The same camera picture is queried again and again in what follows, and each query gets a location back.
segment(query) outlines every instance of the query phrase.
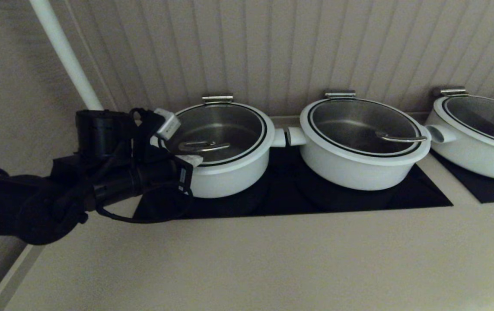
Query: beige wall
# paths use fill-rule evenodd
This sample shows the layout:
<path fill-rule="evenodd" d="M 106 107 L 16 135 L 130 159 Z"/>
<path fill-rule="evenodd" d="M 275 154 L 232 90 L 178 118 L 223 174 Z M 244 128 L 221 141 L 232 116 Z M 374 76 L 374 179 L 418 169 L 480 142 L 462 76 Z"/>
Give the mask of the beige wall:
<path fill-rule="evenodd" d="M 0 167 L 48 175 L 52 158 L 76 149 L 82 104 L 29 9 L 26 0 L 0 1 Z M 23 247 L 0 237 L 0 280 Z"/>
<path fill-rule="evenodd" d="M 432 86 L 494 97 L 494 0 L 68 0 L 89 76 L 122 110 L 231 91 L 270 115 L 328 88 L 429 111 Z"/>

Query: glass lid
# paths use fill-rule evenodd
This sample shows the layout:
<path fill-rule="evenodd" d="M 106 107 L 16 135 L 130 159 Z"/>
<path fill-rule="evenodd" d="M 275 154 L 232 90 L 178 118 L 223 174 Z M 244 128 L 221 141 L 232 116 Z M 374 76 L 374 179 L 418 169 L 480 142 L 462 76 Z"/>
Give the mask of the glass lid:
<path fill-rule="evenodd" d="M 494 100 L 477 96 L 456 96 L 444 101 L 443 108 L 467 128 L 494 139 Z"/>
<path fill-rule="evenodd" d="M 414 149 L 415 144 L 393 142 L 396 138 L 420 136 L 410 119 L 389 106 L 359 99 L 336 99 L 315 105 L 309 115 L 312 128 L 329 143 L 356 153 L 395 154 Z"/>
<path fill-rule="evenodd" d="M 234 104 L 197 106 L 178 118 L 182 125 L 166 147 L 173 154 L 202 156 L 202 165 L 239 159 L 266 135 L 265 124 L 254 110 Z"/>

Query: black induction cooktop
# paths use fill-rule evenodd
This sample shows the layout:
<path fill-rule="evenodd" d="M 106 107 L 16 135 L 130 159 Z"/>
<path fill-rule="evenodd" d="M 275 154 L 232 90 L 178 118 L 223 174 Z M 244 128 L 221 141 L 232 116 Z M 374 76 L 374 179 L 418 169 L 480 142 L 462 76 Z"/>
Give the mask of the black induction cooktop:
<path fill-rule="evenodd" d="M 450 171 L 481 203 L 494 202 L 494 178 L 485 177 L 455 165 L 431 150 L 431 154 Z"/>
<path fill-rule="evenodd" d="M 136 219 L 179 214 L 187 196 L 168 190 L 140 205 Z M 229 197 L 194 198 L 181 219 L 337 213 L 452 206 L 446 196 L 414 165 L 406 179 L 390 189 L 361 191 L 335 185 L 314 173 L 299 147 L 271 148 L 268 169 L 254 185 Z"/>

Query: white pipe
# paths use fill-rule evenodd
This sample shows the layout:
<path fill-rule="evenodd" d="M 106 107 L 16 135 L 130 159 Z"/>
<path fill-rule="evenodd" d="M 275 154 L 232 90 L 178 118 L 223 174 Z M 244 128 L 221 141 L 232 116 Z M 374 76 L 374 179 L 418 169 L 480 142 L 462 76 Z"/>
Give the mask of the white pipe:
<path fill-rule="evenodd" d="M 72 51 L 72 47 L 64 35 L 63 28 L 59 24 L 59 20 L 49 3 L 49 0 L 30 0 L 35 14 L 38 16 L 49 41 L 53 44 L 55 52 L 59 55 L 59 59 L 67 70 L 70 79 L 79 92 L 83 102 L 89 110 L 103 110 L 103 106 L 93 87 L 89 83 L 80 63 L 77 61 L 76 55 Z"/>

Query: lid hinge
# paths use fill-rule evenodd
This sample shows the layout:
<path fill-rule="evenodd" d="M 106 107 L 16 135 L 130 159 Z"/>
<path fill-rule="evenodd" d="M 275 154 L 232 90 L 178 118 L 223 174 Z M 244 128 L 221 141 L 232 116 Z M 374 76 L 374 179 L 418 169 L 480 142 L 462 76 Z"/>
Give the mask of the lid hinge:
<path fill-rule="evenodd" d="M 232 103 L 233 102 L 233 94 L 222 94 L 222 95 L 213 95 L 213 96 L 203 96 L 203 103 L 205 105 L 210 104 L 221 104 L 221 103 Z"/>
<path fill-rule="evenodd" d="M 356 98 L 356 92 L 354 90 L 340 90 L 340 91 L 326 91 L 324 93 L 326 98 Z"/>
<path fill-rule="evenodd" d="M 431 94 L 435 97 L 468 96 L 468 91 L 464 86 L 440 86 L 435 87 Z"/>

